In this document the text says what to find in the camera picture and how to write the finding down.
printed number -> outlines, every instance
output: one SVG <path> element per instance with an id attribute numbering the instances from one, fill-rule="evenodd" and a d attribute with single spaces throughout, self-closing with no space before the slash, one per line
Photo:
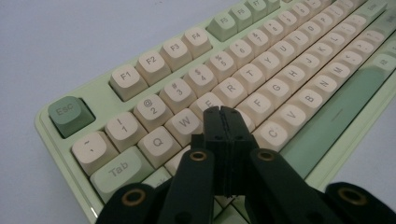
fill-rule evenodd
<path id="1" fill-rule="evenodd" d="M 155 109 L 155 107 L 152 107 L 150 110 L 152 111 L 152 114 L 157 114 L 157 110 Z"/>

keycap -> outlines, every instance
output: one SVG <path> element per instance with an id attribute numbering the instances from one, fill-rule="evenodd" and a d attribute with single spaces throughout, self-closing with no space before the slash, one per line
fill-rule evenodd
<path id="1" fill-rule="evenodd" d="M 183 79 L 189 84 L 197 97 L 211 91 L 218 84 L 213 72 L 204 64 L 191 68 Z"/>
<path id="2" fill-rule="evenodd" d="M 106 133 L 119 151 L 133 146 L 148 132 L 130 113 L 124 112 L 108 121 Z"/>
<path id="3" fill-rule="evenodd" d="M 152 175 L 147 177 L 142 183 L 152 186 L 153 188 L 159 187 L 166 180 L 170 179 L 172 176 L 165 170 L 165 168 L 160 167 Z"/>
<path id="4" fill-rule="evenodd" d="M 135 68 L 150 86 L 171 74 L 169 65 L 155 50 L 142 54 L 136 62 Z"/>
<path id="5" fill-rule="evenodd" d="M 165 128 L 185 147 L 190 143 L 192 134 L 203 132 L 203 123 L 190 109 L 185 108 L 169 119 Z"/>
<path id="6" fill-rule="evenodd" d="M 204 111 L 212 106 L 222 106 L 224 103 L 213 92 L 208 92 L 192 103 L 189 109 L 200 119 L 204 120 Z"/>
<path id="7" fill-rule="evenodd" d="M 87 175 L 91 175 L 119 155 L 105 133 L 99 131 L 89 133 L 77 140 L 72 151 Z"/>
<path id="8" fill-rule="evenodd" d="M 191 87 L 181 78 L 175 78 L 160 91 L 159 96 L 174 114 L 189 106 L 197 97 Z"/>
<path id="9" fill-rule="evenodd" d="M 256 65 L 248 63 L 233 74 L 233 78 L 238 80 L 247 91 L 253 93 L 265 82 L 265 76 Z"/>
<path id="10" fill-rule="evenodd" d="M 153 171 L 137 147 L 130 147 L 97 170 L 91 182 L 106 203 L 117 189 L 142 181 Z"/>
<path id="11" fill-rule="evenodd" d="M 235 20 L 227 12 L 221 12 L 216 15 L 206 29 L 221 42 L 238 33 Z"/>
<path id="12" fill-rule="evenodd" d="M 163 126 L 146 135 L 137 145 L 156 169 L 181 150 L 181 146 Z"/>
<path id="13" fill-rule="evenodd" d="M 248 92 L 234 77 L 228 77 L 212 91 L 228 107 L 235 107 L 248 96 Z"/>
<path id="14" fill-rule="evenodd" d="M 180 164 L 181 157 L 186 151 L 190 150 L 190 148 L 191 148 L 190 146 L 183 148 L 181 151 L 179 151 L 176 154 L 176 156 L 172 157 L 172 159 L 165 164 L 166 170 L 168 170 L 171 175 L 176 174 L 177 167 Z"/>
<path id="15" fill-rule="evenodd" d="M 172 71 L 176 71 L 192 61 L 192 56 L 187 46 L 178 38 L 172 38 L 163 43 L 160 54 Z"/>
<path id="16" fill-rule="evenodd" d="M 237 69 L 233 58 L 225 51 L 212 55 L 205 65 L 213 72 L 218 82 L 230 77 Z"/>
<path id="17" fill-rule="evenodd" d="M 268 14 L 267 4 L 263 0 L 247 0 L 245 6 L 250 10 L 253 21 L 258 21 Z"/>
<path id="18" fill-rule="evenodd" d="M 165 124 L 173 116 L 169 107 L 156 94 L 141 100 L 134 108 L 134 115 L 149 132 Z"/>
<path id="19" fill-rule="evenodd" d="M 128 101 L 148 87 L 145 79 L 131 64 L 125 64 L 111 73 L 110 85 L 121 98 Z"/>
<path id="20" fill-rule="evenodd" d="M 64 98 L 49 106 L 49 117 L 63 138 L 78 132 L 95 120 L 90 109 L 74 96 Z"/>
<path id="21" fill-rule="evenodd" d="M 253 23 L 253 17 L 250 10 L 242 3 L 234 5 L 229 14 L 233 17 L 236 22 L 238 32 L 246 29 Z"/>
<path id="22" fill-rule="evenodd" d="M 198 58 L 203 53 L 212 49 L 209 38 L 207 38 L 205 30 L 200 27 L 193 27 L 186 31 L 181 40 L 189 48 L 192 58 Z"/>

number key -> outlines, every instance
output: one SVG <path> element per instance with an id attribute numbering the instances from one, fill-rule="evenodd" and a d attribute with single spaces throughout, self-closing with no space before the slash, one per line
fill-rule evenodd
<path id="1" fill-rule="evenodd" d="M 148 132 L 165 124 L 173 116 L 169 107 L 156 94 L 151 94 L 141 100 L 134 108 L 134 115 Z"/>

function key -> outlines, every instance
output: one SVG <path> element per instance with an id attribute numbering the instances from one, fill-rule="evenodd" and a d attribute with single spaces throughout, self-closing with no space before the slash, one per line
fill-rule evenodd
<path id="1" fill-rule="evenodd" d="M 149 87 L 130 64 L 125 64 L 113 71 L 110 86 L 124 102 Z"/>
<path id="2" fill-rule="evenodd" d="M 49 117 L 63 138 L 76 133 L 95 120 L 81 99 L 65 96 L 49 106 Z"/>
<path id="3" fill-rule="evenodd" d="M 171 74 L 168 64 L 155 50 L 146 52 L 139 57 L 136 70 L 150 86 Z"/>
<path id="4" fill-rule="evenodd" d="M 207 27 L 207 31 L 219 41 L 223 42 L 238 33 L 238 28 L 233 17 L 227 12 L 215 16 Z"/>
<path id="5" fill-rule="evenodd" d="M 212 49 L 206 31 L 200 27 L 193 27 L 186 31 L 181 37 L 181 41 L 189 48 L 193 59 Z"/>
<path id="6" fill-rule="evenodd" d="M 244 4 L 237 4 L 230 9 L 230 15 L 235 19 L 238 32 L 253 23 L 250 10 Z"/>
<path id="7" fill-rule="evenodd" d="M 163 44 L 160 54 L 172 71 L 176 71 L 186 63 L 192 61 L 187 46 L 178 38 L 172 38 Z"/>
<path id="8" fill-rule="evenodd" d="M 245 5 L 252 14 L 253 22 L 259 21 L 268 13 L 267 4 L 265 4 L 264 0 L 247 0 Z"/>

black plastic part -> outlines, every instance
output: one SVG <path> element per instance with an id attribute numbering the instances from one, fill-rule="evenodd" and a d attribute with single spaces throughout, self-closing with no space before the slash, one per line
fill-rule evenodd
<path id="1" fill-rule="evenodd" d="M 154 189 L 134 183 L 118 189 L 101 211 L 97 224 L 156 223 L 172 179 Z"/>
<path id="2" fill-rule="evenodd" d="M 194 136 L 191 148 L 203 147 L 215 155 L 215 194 L 245 194 L 246 164 L 250 150 L 258 147 L 256 140 L 235 109 L 210 107 L 204 121 L 204 135 Z"/>
<path id="3" fill-rule="evenodd" d="M 326 188 L 325 196 L 328 205 L 346 223 L 396 223 L 396 214 L 365 189 L 335 183 Z"/>
<path id="4" fill-rule="evenodd" d="M 246 209 L 252 223 L 343 223 L 278 153 L 254 149 L 250 158 Z"/>
<path id="5" fill-rule="evenodd" d="M 215 159 L 208 150 L 184 153 L 158 223 L 212 223 Z"/>

